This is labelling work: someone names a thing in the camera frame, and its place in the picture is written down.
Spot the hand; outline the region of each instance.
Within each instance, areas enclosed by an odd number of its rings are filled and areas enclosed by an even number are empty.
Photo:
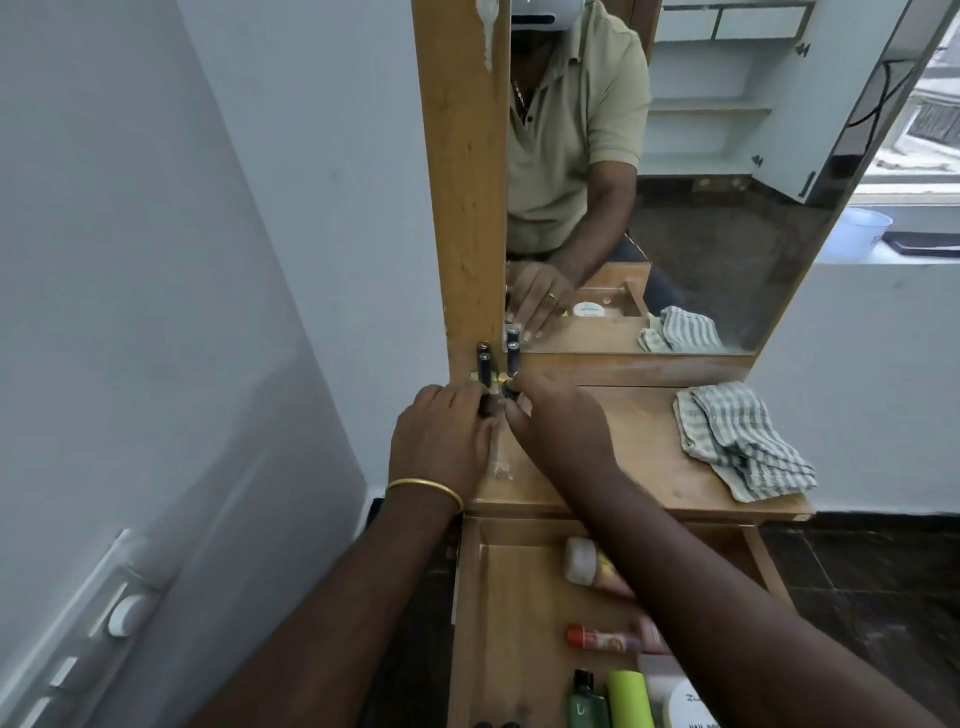
[[[573,305],[573,283],[549,263],[519,265],[510,292],[507,323],[523,331],[523,341],[541,333],[550,316],[559,316]]]
[[[597,475],[619,471],[607,415],[597,400],[533,372],[520,372],[509,383],[533,404],[528,416],[516,402],[504,400],[510,429],[555,487],[587,485]]]
[[[478,381],[423,387],[396,419],[390,444],[390,482],[403,477],[433,480],[469,502],[487,471],[496,419],[481,420],[477,415],[480,398],[486,393]],[[434,491],[456,507],[453,498],[427,486],[400,485],[391,494],[414,489]]]

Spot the person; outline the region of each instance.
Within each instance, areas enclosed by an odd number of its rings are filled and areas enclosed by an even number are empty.
[[[506,318],[530,341],[618,246],[645,259],[625,233],[650,79],[636,33],[600,0],[512,12]]]
[[[604,411],[588,393],[530,372],[511,387],[532,404],[527,415],[503,402],[517,440],[639,596],[721,725],[944,728],[638,488],[617,466]],[[422,478],[469,501],[490,450],[493,419],[477,416],[484,393],[477,382],[422,389],[396,422],[391,481]],[[439,488],[391,489],[370,528],[190,726],[352,728],[458,510]]]

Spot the white knob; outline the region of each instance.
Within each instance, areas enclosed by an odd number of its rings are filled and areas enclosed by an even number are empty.
[[[129,637],[136,634],[154,613],[159,595],[144,594],[125,596],[120,600],[107,622],[107,631],[111,637]]]

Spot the black cap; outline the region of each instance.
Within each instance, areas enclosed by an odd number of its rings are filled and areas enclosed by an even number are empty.
[[[587,688],[593,692],[593,673],[584,669],[573,670],[573,690],[578,688]]]

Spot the white bucket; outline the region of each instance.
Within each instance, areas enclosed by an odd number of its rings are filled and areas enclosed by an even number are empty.
[[[817,255],[818,263],[856,263],[863,260],[887,228],[894,224],[893,218],[862,207],[845,207],[840,219],[833,226],[827,242]]]

